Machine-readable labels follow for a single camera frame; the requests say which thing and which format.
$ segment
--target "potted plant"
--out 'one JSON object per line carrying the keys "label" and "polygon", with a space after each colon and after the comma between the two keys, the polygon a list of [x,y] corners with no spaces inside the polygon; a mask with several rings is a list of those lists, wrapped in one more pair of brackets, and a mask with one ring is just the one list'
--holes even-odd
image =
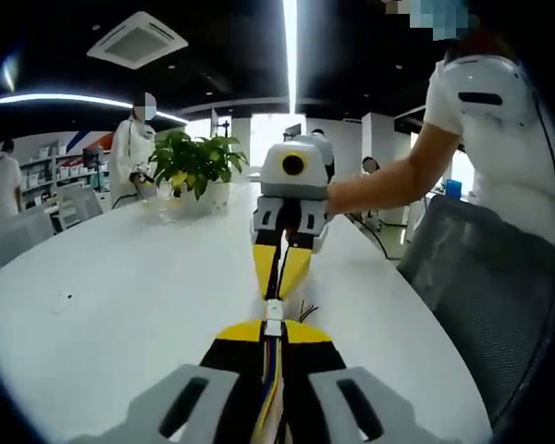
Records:
{"label": "potted plant", "polygon": [[183,197],[200,209],[222,206],[228,199],[232,169],[239,173],[248,165],[243,152],[232,152],[233,137],[195,138],[177,129],[156,143],[151,162],[156,163],[154,180],[171,183],[176,197]]}

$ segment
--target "camera lens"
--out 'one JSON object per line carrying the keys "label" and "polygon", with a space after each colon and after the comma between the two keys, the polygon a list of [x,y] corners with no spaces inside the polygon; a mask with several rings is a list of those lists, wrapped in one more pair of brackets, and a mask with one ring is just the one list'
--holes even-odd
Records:
{"label": "camera lens", "polygon": [[289,176],[298,176],[304,171],[304,162],[298,155],[287,156],[281,165]]}

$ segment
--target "white plant pot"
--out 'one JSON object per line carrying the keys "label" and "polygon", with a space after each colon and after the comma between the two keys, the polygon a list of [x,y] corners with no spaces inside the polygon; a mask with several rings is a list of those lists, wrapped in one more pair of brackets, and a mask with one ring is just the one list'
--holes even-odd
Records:
{"label": "white plant pot", "polygon": [[181,200],[183,209],[189,216],[207,216],[222,211],[228,207],[230,184],[222,182],[208,183],[205,193],[199,200],[193,191],[187,191],[187,186],[181,186]]}

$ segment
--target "blue container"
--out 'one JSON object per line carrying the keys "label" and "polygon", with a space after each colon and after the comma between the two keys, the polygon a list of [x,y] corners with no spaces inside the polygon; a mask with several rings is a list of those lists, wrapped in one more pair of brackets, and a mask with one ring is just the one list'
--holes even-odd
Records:
{"label": "blue container", "polygon": [[463,183],[458,180],[448,179],[446,181],[446,195],[452,199],[461,199]]}

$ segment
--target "white lab coat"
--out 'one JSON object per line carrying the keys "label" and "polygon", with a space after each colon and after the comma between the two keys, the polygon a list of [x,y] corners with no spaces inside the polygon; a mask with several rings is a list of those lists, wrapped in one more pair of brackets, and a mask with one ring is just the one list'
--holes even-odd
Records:
{"label": "white lab coat", "polygon": [[111,205],[119,208],[140,199],[130,174],[136,171],[152,176],[155,166],[148,163],[154,152],[154,129],[133,117],[117,127],[109,157],[109,188]]}
{"label": "white lab coat", "polygon": [[7,153],[0,154],[0,226],[19,213],[15,189],[22,183],[17,159]]}

